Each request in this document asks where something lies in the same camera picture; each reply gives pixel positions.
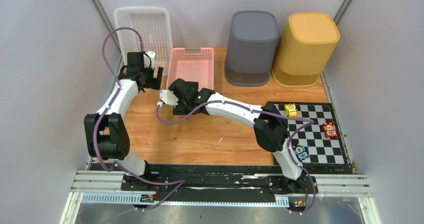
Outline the pink perforated basket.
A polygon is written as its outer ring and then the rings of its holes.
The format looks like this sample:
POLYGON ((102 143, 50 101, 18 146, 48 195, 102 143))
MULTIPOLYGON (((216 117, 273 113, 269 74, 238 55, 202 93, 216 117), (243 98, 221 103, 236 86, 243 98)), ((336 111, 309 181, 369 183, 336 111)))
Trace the pink perforated basket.
POLYGON ((168 65, 168 88, 176 79, 186 82, 197 82, 198 89, 214 88, 214 49, 200 48, 173 48, 168 65))

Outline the yellow slatted waste bin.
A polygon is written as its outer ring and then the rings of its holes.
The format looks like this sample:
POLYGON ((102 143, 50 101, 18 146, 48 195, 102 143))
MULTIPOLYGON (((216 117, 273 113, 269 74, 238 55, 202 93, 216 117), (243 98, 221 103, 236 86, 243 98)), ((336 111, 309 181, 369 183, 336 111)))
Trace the yellow slatted waste bin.
POLYGON ((288 17, 271 67, 274 82, 289 89, 313 87, 321 78, 340 33, 324 12, 297 12, 288 17))

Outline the white perforated basket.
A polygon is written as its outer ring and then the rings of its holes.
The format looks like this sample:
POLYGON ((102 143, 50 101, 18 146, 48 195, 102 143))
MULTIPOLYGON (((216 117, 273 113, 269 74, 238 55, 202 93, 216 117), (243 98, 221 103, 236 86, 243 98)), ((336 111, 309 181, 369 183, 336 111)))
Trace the white perforated basket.
POLYGON ((144 51, 155 53, 155 69, 162 67, 162 75, 167 76, 173 49, 168 11, 155 6, 126 6, 116 8, 113 17, 116 28, 132 28, 142 39, 130 30, 117 32, 123 63, 127 64, 128 52, 136 52, 143 47, 144 51))

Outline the grey slatted waste bin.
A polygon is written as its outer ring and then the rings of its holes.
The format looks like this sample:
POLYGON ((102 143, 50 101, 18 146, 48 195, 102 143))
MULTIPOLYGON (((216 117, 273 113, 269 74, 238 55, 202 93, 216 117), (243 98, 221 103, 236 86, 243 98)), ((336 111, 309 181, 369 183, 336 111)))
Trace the grey slatted waste bin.
POLYGON ((280 39, 276 17, 267 11, 236 12, 231 19, 224 75, 233 86, 260 87, 271 75, 280 39))

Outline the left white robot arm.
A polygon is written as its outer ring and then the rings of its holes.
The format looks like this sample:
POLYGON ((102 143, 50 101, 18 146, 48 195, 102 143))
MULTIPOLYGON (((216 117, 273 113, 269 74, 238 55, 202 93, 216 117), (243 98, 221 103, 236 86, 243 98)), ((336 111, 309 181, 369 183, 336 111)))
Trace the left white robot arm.
POLYGON ((117 75, 106 103, 83 120, 88 154, 103 161, 118 160, 116 167, 134 176, 135 186, 142 191, 152 187, 153 177, 148 162, 130 149, 124 116, 139 92, 160 89, 164 69, 156 69, 155 62, 153 51, 128 52, 127 65, 117 75))

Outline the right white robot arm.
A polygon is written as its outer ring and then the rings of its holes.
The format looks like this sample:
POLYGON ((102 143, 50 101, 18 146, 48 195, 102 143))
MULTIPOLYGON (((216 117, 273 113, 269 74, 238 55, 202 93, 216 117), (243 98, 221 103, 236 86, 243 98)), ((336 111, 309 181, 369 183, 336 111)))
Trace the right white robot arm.
POLYGON ((194 82, 181 78, 162 90, 160 99, 185 111, 187 117, 199 113, 219 116, 253 129, 256 143, 277 160, 286 188, 298 193, 305 187, 308 174, 292 148, 288 124, 290 117, 280 114, 273 103, 267 102, 263 106, 243 103, 212 89, 198 89, 194 82))

